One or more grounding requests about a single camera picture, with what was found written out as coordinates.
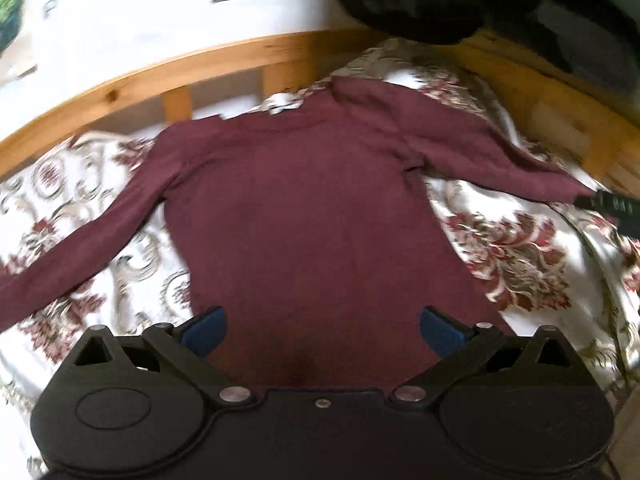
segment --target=wooden bed frame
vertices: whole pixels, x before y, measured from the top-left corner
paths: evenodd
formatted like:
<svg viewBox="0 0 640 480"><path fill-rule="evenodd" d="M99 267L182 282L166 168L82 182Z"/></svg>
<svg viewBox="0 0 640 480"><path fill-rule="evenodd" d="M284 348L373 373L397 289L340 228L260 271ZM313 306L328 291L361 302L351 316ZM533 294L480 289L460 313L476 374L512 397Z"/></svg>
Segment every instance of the wooden bed frame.
<svg viewBox="0 0 640 480"><path fill-rule="evenodd" d="M0 174L13 173L94 121L151 97L162 96L168 123L190 119L191 84L259 68L264 97L297 90L318 78L319 59L356 54L383 38L369 29L268 36L128 73L57 106L0 142ZM640 106L564 74L489 32L438 49L484 78L523 133L553 145L606 184L640 196Z"/></svg>

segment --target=wooden slat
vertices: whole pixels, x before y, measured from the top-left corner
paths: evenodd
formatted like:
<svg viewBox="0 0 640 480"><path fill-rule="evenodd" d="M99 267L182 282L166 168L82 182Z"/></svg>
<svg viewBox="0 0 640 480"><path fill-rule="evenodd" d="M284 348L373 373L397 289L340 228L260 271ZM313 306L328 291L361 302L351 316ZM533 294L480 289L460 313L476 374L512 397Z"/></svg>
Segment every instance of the wooden slat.
<svg viewBox="0 0 640 480"><path fill-rule="evenodd" d="M278 92L297 92L318 79L316 60L297 59L262 68L262 98Z"/></svg>
<svg viewBox="0 0 640 480"><path fill-rule="evenodd" d="M189 87L180 86L162 94L164 120L167 124L188 121L193 114Z"/></svg>
<svg viewBox="0 0 640 480"><path fill-rule="evenodd" d="M214 46L131 72L62 103L0 142L0 175L82 127L169 90L274 63L359 52L382 38L368 29L281 34Z"/></svg>

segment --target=bed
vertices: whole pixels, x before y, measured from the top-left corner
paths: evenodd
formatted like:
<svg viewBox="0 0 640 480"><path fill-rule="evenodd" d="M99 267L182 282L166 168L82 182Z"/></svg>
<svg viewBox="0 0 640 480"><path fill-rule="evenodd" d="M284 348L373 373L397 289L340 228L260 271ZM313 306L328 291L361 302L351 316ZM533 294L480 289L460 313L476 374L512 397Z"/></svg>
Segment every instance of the bed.
<svg viewBox="0 0 640 480"><path fill-rule="evenodd" d="M188 120L190 86L253 69L262 72L265 101L258 110L286 113L322 88L325 60L348 53L356 59L335 75L410 86L494 122L521 149L564 165L589 186L601 182L640 195L640 108L515 44L488 32L438 49L367 29L301 32L216 46L129 73L0 142L0 270L20 272L98 216L153 145L153 135L95 131L96 121L155 96L167 124ZM622 395L616 346L629 368L627 382L637 379L632 369L640 357L640 246L571 206L527 203L427 173L424 182L451 243L510 326L519 335L560 326L601 386ZM29 414L87 326L137 334L190 316L188 270L160 206L108 269L0 335L2 474L19 480L44 470Z"/></svg>

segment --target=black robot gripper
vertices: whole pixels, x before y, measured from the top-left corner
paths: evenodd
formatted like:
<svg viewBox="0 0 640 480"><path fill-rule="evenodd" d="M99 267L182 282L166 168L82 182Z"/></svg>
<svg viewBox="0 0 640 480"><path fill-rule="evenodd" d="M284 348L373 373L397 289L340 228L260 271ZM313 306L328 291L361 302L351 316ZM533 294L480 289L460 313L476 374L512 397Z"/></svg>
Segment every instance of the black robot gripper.
<svg viewBox="0 0 640 480"><path fill-rule="evenodd" d="M612 411L553 326L508 337L427 308L422 332L460 344L389 396L258 397L189 343L213 312L140 336L85 332L31 417L48 480L605 478Z"/></svg>

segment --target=floral bedsheet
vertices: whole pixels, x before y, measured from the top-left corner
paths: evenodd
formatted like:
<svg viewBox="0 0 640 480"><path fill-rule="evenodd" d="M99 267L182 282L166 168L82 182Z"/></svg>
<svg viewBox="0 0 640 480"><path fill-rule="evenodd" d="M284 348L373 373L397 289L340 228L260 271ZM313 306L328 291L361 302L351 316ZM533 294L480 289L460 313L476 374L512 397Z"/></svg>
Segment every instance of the floral bedsheet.
<svg viewBox="0 0 640 480"><path fill-rule="evenodd" d="M585 184L597 186L579 168L521 137L482 82L426 47L388 40L334 74L384 79L478 114L522 149L564 164ZM286 113L328 80L297 94L272 96L258 109ZM60 144L2 182L0 272L20 272L101 214L153 142L91 132ZM557 325L603 388L616 393L621 370L628 381L637 379L638 241L618 236L600 216L572 206L527 202L428 170L424 183L453 247L517 334L530 335L542 324ZM0 476L23 480L44 471L28 428L30 412L88 326L101 323L125 335L159 321L179 324L191 317L189 299L189 273L172 245L159 205L106 269L0 334Z"/></svg>

